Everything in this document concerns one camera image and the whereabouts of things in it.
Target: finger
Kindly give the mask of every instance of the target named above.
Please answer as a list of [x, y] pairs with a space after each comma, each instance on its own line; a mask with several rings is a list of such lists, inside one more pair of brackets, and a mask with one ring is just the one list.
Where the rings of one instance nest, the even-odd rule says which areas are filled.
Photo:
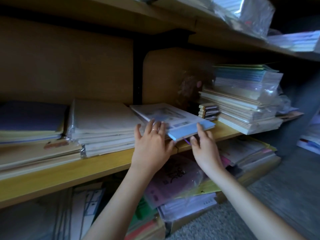
[[147, 135], [151, 132], [152, 130], [152, 125], [154, 123], [155, 119], [151, 119], [148, 124], [146, 125], [146, 129], [144, 130], [144, 134]]
[[166, 145], [166, 152], [171, 154], [175, 144], [176, 142], [174, 140], [170, 141], [170, 143]]
[[153, 125], [150, 134], [158, 134], [159, 127], [160, 127], [160, 121], [157, 121], [157, 122]]
[[165, 122], [162, 121], [158, 134], [161, 135], [162, 137], [165, 137], [165, 133], [166, 133], [166, 124]]
[[207, 136], [208, 136], [211, 140], [214, 141], [214, 135], [212, 134], [212, 132], [211, 132], [211, 131], [206, 131], [206, 133], [207, 133]]
[[205, 131], [203, 130], [202, 126], [200, 125], [200, 123], [197, 123], [197, 129], [198, 129], [198, 135], [201, 138], [206, 138], [207, 134], [205, 133]]
[[200, 149], [197, 139], [194, 136], [190, 137], [192, 151], [197, 151]]
[[137, 124], [136, 127], [134, 128], [134, 140], [135, 141], [138, 141], [141, 139], [141, 133], [139, 131], [141, 125], [140, 124]]

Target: gray carpet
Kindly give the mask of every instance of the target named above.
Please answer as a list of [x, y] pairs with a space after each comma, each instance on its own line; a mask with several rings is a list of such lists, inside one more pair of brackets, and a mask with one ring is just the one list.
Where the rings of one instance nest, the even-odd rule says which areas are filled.
[[[296, 147], [275, 170], [248, 188], [309, 240], [320, 239], [320, 155]], [[256, 239], [229, 202], [172, 234], [169, 240]]]

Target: wooden shelf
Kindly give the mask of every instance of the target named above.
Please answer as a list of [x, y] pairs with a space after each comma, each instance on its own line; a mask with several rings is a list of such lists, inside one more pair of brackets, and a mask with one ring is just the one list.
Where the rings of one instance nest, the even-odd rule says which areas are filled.
[[[241, 134], [221, 122], [216, 123], [212, 132], [217, 141]], [[191, 149], [182, 143], [177, 146], [181, 151]], [[133, 152], [134, 149], [128, 149], [109, 153], [0, 180], [0, 208], [128, 169]]]
[[[214, 123], [216, 125], [214, 128], [210, 129], [210, 131], [213, 133], [215, 141], [223, 141], [232, 137], [242, 135], [241, 132], [225, 125], [220, 121], [214, 121]], [[191, 149], [191, 145], [189, 145], [185, 141], [178, 142], [176, 144], [176, 147], [178, 148], [178, 152], [184, 152]]]
[[185, 15], [175, 13], [180, 5], [177, 3], [171, 11], [156, 6], [157, 2], [148, 5], [135, 0], [0, 0], [0, 4], [150, 35], [182, 28], [195, 32], [190, 35], [189, 44], [227, 51], [262, 52], [273, 61], [283, 55], [319, 60], [231, 30], [220, 18], [194, 7], [188, 7]]

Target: lower shelf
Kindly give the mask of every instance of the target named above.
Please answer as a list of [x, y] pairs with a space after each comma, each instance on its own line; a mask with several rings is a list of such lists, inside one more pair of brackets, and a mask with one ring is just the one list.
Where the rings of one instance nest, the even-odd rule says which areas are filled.
[[[221, 122], [211, 131], [217, 141], [241, 134]], [[186, 142], [179, 142], [173, 154], [189, 149], [191, 146]], [[128, 169], [133, 152], [134, 149], [128, 149], [109, 153], [1, 180], [0, 208]]]

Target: shelf bracket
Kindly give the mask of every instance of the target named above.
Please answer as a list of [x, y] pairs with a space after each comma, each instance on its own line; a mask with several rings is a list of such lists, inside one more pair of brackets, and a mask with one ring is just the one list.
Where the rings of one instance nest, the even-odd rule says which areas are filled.
[[133, 104], [142, 104], [143, 61], [149, 51], [181, 47], [188, 43], [194, 32], [173, 29], [167, 32], [144, 35], [133, 41]]

